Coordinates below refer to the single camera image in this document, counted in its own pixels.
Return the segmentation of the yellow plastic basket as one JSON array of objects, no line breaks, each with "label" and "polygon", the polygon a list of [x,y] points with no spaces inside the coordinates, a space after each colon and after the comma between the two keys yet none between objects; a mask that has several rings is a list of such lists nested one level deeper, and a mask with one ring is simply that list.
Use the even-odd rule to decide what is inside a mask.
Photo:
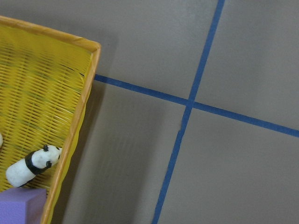
[{"label": "yellow plastic basket", "polygon": [[83,123],[101,45],[30,22],[0,18],[0,189],[6,169],[50,144],[62,148],[58,164],[28,183],[44,188],[41,216],[49,224]]}]

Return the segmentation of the panda toy figure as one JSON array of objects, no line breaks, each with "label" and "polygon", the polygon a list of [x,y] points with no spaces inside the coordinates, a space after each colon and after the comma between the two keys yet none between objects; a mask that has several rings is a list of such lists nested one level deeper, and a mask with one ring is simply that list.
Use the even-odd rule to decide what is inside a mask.
[{"label": "panda toy figure", "polygon": [[56,165],[60,159],[62,148],[44,145],[42,149],[30,152],[23,159],[9,166],[6,178],[13,187],[22,187],[37,175]]}]

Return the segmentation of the purple foam cube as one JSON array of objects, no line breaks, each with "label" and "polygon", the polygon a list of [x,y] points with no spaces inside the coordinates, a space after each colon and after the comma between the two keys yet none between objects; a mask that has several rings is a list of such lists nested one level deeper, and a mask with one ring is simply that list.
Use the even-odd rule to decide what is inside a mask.
[{"label": "purple foam cube", "polygon": [[10,188],[0,193],[2,224],[39,224],[46,202],[45,189]]}]

